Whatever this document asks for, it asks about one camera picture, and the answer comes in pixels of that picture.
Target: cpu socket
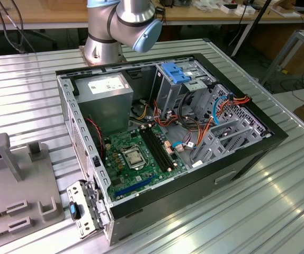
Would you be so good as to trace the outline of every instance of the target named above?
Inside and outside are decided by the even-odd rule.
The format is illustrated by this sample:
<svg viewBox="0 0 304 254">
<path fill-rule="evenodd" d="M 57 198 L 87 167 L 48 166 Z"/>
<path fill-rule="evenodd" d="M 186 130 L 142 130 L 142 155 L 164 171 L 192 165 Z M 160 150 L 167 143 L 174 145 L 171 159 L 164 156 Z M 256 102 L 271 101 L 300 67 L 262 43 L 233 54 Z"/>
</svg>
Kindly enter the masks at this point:
<svg viewBox="0 0 304 254">
<path fill-rule="evenodd" d="M 121 149 L 121 152 L 131 169 L 139 170 L 142 169 L 146 164 L 139 146 L 126 147 Z"/>
</svg>

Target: green motherboard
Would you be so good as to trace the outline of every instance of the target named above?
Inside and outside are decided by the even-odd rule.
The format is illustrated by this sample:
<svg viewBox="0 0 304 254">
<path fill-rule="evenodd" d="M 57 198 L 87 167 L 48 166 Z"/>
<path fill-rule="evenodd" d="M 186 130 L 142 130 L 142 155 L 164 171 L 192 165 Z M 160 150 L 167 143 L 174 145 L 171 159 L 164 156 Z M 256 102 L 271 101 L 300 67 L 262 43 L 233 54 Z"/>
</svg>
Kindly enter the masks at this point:
<svg viewBox="0 0 304 254">
<path fill-rule="evenodd" d="M 108 194 L 119 200 L 186 171 L 159 126 L 121 132 L 104 139 L 105 168 L 111 180 Z"/>
</svg>

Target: wooden desk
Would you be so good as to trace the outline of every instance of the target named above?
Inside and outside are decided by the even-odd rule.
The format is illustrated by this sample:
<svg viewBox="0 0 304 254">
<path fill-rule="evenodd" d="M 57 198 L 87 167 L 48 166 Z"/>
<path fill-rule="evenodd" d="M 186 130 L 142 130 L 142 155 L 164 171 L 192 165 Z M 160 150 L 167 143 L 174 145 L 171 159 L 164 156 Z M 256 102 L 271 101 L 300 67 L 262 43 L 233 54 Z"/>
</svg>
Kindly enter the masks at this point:
<svg viewBox="0 0 304 254">
<path fill-rule="evenodd" d="M 45 0 L 15 0 L 23 17 L 25 29 L 58 29 L 58 28 L 86 28 L 87 27 L 87 9 L 84 11 L 52 11 L 48 9 Z M 155 6 L 159 0 L 152 0 Z M 8 0 L 3 0 L 5 7 L 12 6 Z M 18 22 L 15 10 L 9 13 L 13 19 Z M 233 56 L 237 53 L 240 45 L 249 32 L 252 23 L 258 13 L 255 15 L 245 15 L 242 24 L 247 24 L 237 47 L 233 52 Z M 208 24 L 238 24 L 240 16 L 236 14 L 226 14 L 221 10 L 213 10 L 211 12 L 203 12 L 196 7 L 167 7 L 166 20 L 164 25 L 208 25 Z M 15 29 L 5 18 L 6 28 Z M 304 15 L 300 17 L 285 18 L 276 14 L 274 11 L 266 11 L 260 23 L 304 23 Z"/>
</svg>

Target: aluminum table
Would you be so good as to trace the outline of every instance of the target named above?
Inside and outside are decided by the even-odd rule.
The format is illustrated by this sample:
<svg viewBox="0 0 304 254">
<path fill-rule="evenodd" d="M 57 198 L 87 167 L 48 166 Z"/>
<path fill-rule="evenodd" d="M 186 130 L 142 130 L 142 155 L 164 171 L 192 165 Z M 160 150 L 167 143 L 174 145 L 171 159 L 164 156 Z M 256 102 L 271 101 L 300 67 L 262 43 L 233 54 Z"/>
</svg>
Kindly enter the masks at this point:
<svg viewBox="0 0 304 254">
<path fill-rule="evenodd" d="M 55 70 L 85 67 L 79 50 L 0 57 L 0 133 L 12 148 L 49 147 L 64 221 L 0 247 L 0 253 L 297 253 L 304 252 L 304 123 L 211 42 L 157 43 L 146 54 L 123 48 L 128 61 L 202 53 L 289 137 L 237 181 L 109 247 L 103 232 L 80 241 L 67 186 L 82 178 L 64 126 Z"/>
<path fill-rule="evenodd" d="M 260 80 L 260 83 L 262 85 L 265 84 L 265 82 L 269 79 L 269 77 L 273 74 L 273 72 L 277 68 L 280 61 L 287 55 L 287 53 L 289 52 L 289 50 L 291 50 L 294 44 L 296 45 L 290 51 L 287 58 L 292 58 L 292 56 L 294 56 L 294 54 L 297 52 L 296 47 L 297 46 L 300 47 L 303 43 L 304 43 L 304 30 L 295 31 L 293 35 L 290 37 L 290 39 L 287 41 L 287 43 L 284 45 L 284 47 L 281 49 L 281 51 L 278 53 L 276 58 L 273 60 L 270 67 L 267 69 L 264 77 Z"/>
</svg>

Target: power supply label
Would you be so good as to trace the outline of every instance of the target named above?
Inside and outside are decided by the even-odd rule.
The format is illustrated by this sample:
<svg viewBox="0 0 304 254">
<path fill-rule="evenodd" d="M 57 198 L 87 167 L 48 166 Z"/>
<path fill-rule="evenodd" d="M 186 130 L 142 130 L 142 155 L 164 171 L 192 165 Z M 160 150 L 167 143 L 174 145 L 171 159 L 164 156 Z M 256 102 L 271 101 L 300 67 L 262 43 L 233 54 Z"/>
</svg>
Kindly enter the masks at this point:
<svg viewBox="0 0 304 254">
<path fill-rule="evenodd" d="M 118 77 L 95 80 L 89 82 L 88 86 L 91 89 L 92 94 L 99 94 L 125 88 L 124 84 Z"/>
</svg>

